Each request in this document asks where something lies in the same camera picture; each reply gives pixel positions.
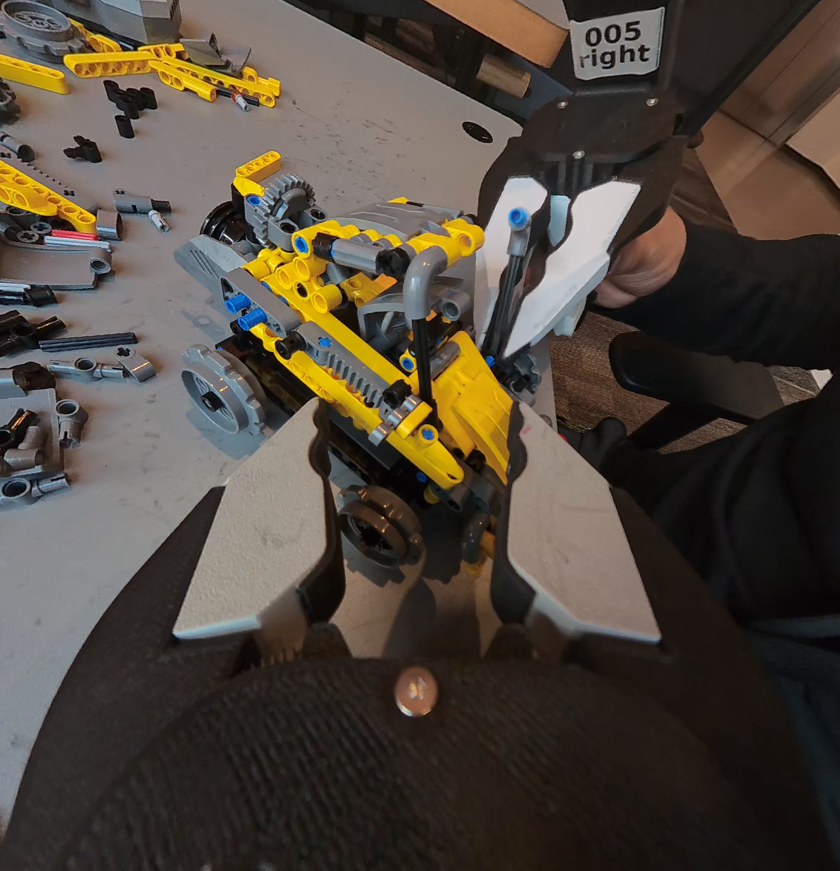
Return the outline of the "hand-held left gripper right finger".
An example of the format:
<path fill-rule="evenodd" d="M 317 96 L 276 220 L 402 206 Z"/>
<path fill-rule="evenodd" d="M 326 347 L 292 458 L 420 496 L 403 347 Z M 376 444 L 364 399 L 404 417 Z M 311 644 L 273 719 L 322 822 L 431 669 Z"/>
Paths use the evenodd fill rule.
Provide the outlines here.
<path fill-rule="evenodd" d="M 513 405 L 491 602 L 536 647 L 661 635 L 606 480 L 529 406 Z"/>

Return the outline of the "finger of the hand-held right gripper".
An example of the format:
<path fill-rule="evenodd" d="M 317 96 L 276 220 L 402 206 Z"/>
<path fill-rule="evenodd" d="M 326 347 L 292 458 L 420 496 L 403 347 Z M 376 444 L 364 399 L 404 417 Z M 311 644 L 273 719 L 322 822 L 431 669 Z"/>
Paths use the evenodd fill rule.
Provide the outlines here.
<path fill-rule="evenodd" d="M 484 245 L 476 255 L 474 296 L 476 344 L 483 355 L 494 354 L 484 343 L 498 298 L 500 279 L 509 260 L 509 214 L 514 208 L 522 207 L 532 216 L 545 204 L 547 197 L 547 191 L 536 180 L 511 178 L 506 182 L 484 230 Z"/>
<path fill-rule="evenodd" d="M 606 276 L 609 248 L 640 191 L 640 183 L 611 180 L 578 194 L 571 231 L 545 262 L 545 275 L 523 297 L 511 331 L 511 354 L 548 332 L 571 335 L 586 298 Z"/>

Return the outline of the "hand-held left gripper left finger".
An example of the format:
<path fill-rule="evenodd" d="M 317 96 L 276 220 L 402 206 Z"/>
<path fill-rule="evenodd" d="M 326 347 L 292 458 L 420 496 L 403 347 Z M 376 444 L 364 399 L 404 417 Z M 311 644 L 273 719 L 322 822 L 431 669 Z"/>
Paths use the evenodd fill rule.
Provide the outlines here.
<path fill-rule="evenodd" d="M 299 648 L 333 616 L 346 578 L 327 448 L 327 405 L 314 399 L 230 475 L 175 637 L 251 632 L 263 648 Z"/>

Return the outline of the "black long axle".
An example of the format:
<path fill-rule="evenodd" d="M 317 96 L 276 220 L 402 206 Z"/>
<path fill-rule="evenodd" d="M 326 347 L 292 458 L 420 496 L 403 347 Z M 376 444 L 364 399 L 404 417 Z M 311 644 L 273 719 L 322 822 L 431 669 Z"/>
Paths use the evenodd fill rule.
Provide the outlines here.
<path fill-rule="evenodd" d="M 518 282 L 523 276 L 526 254 L 512 254 L 504 269 L 498 299 L 493 309 L 491 324 L 486 337 L 485 356 L 491 366 L 500 364 L 504 343 L 511 330 L 512 309 Z"/>

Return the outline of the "yellow toy vehicle model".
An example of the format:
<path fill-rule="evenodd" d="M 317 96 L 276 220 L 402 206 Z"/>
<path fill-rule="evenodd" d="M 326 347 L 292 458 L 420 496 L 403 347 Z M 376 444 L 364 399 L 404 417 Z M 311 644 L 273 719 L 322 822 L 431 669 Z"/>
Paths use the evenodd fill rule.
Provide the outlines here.
<path fill-rule="evenodd" d="M 293 415 L 322 400 L 361 479 L 342 532 L 383 566 L 418 559 L 413 505 L 456 513 L 465 563 L 490 557 L 513 402 L 555 412 L 545 344 L 506 361 L 504 339 L 476 336 L 483 244 L 469 214 L 404 198 L 330 218 L 267 152 L 175 250 L 230 319 L 182 355 L 190 400 L 230 435 L 260 432 L 268 401 Z"/>

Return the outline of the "yellow beam assembly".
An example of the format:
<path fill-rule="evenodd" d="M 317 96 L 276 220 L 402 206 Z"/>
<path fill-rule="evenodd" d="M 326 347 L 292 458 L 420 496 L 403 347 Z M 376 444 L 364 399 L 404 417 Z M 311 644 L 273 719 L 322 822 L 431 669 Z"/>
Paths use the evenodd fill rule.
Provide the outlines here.
<path fill-rule="evenodd" d="M 229 75 L 193 64 L 183 57 L 179 44 L 156 44 L 136 50 L 67 54 L 66 68 L 79 78 L 111 78 L 155 73 L 164 84 L 179 91 L 192 92 L 208 102 L 216 95 L 242 96 L 246 102 L 274 107 L 281 95 L 281 83 L 263 78 L 250 67 Z"/>

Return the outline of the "person's right forearm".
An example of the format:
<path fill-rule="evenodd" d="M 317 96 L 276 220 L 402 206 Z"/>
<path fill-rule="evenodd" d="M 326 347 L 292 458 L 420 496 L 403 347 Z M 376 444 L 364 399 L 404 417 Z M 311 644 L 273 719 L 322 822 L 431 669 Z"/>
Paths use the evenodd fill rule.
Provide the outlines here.
<path fill-rule="evenodd" d="M 840 372 L 840 235 L 756 240 L 691 222 L 672 277 L 594 309 L 688 351 Z"/>

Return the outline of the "grey desk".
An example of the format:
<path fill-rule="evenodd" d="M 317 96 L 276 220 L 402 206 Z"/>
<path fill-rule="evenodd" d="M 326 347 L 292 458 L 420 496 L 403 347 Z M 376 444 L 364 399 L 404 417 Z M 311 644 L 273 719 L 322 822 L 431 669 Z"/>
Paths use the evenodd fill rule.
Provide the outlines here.
<path fill-rule="evenodd" d="M 0 818 L 6 822 L 49 704 L 103 611 L 143 562 L 260 439 L 230 448 L 189 403 L 181 354 L 228 332 L 226 314 L 174 261 L 230 195 L 234 169 L 264 152 L 308 180 L 330 214 L 404 195 L 475 212 L 481 180 L 517 123 L 281 2 L 181 2 L 183 34 L 250 46 L 252 67 L 282 82 L 275 108 L 207 103 L 154 76 L 159 108 L 124 139 L 99 80 L 67 75 L 61 96 L 17 89 L 12 134 L 87 206 L 123 188 L 173 207 L 161 233 L 124 219 L 113 275 L 52 308 L 69 334 L 134 332 L 158 375 L 147 384 L 67 385 L 90 419 L 66 454 L 72 487 L 0 509 Z M 462 129 L 477 122 L 482 144 Z M 73 161 L 73 137 L 102 162 Z"/>

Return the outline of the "person's right hand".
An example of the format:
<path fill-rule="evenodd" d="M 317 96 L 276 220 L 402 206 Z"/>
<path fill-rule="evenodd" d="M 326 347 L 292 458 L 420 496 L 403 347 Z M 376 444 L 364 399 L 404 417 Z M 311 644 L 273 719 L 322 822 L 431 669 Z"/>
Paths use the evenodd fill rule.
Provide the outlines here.
<path fill-rule="evenodd" d="M 683 219 L 668 207 L 653 228 L 627 243 L 595 290 L 595 304 L 624 308 L 663 288 L 675 275 L 687 245 Z"/>

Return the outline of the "pile of mixed coloured pieces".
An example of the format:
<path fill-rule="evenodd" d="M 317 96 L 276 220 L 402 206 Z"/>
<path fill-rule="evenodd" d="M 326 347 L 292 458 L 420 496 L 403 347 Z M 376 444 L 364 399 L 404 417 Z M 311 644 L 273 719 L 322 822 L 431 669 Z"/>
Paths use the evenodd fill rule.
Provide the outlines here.
<path fill-rule="evenodd" d="M 58 317 L 34 322 L 17 309 L 0 313 L 2 360 L 37 351 L 110 349 L 114 355 L 114 362 L 78 356 L 0 366 L 0 509 L 35 504 L 71 487 L 65 453 L 80 444 L 89 415 L 77 400 L 58 395 L 59 380 L 143 383 L 157 374 L 135 350 L 135 333 L 66 338 L 65 330 Z"/>

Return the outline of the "grey curved panel piece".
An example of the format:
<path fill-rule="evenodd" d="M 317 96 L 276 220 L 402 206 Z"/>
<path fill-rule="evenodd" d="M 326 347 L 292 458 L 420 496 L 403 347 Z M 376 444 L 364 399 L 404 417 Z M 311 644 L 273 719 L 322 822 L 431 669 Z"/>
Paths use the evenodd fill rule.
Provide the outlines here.
<path fill-rule="evenodd" d="M 0 234 L 0 282 L 79 291 L 95 289 L 111 271 L 108 248 L 21 244 Z"/>

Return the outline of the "grey pin connector piece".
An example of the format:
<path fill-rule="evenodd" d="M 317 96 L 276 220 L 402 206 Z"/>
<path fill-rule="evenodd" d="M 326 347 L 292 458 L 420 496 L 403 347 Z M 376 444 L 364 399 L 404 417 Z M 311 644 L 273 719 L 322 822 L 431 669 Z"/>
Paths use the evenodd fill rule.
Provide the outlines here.
<path fill-rule="evenodd" d="M 147 215 L 159 231 L 163 233 L 170 231 L 168 223 L 162 217 L 163 214 L 172 212 L 169 201 L 152 199 L 125 189 L 114 189 L 112 201 L 117 212 Z"/>

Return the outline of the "black connector cluster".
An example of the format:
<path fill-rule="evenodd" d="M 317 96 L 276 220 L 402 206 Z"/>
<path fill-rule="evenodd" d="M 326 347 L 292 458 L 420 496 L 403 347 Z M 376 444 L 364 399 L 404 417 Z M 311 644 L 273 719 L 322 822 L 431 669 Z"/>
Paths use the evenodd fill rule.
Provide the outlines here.
<path fill-rule="evenodd" d="M 103 82 L 108 100 L 119 113 L 131 120 L 140 118 L 144 111 L 158 109 L 154 91 L 148 87 L 122 88 L 116 81 L 106 79 Z"/>

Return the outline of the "grey battery box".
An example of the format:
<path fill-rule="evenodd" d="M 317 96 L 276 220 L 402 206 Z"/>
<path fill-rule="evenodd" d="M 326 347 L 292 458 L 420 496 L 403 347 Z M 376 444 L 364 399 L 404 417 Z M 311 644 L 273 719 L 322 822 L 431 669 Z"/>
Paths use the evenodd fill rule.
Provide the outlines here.
<path fill-rule="evenodd" d="M 92 1 L 86 20 L 141 44 L 180 41 L 179 1 Z"/>

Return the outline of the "thin long yellow beam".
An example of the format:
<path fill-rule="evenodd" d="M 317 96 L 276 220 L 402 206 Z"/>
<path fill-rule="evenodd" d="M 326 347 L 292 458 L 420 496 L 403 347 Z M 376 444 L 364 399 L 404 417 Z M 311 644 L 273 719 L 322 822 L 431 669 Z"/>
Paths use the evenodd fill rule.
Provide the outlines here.
<path fill-rule="evenodd" d="M 9 82 L 30 85 L 49 93 L 68 95 L 71 92 L 63 72 L 1 53 L 0 77 Z"/>

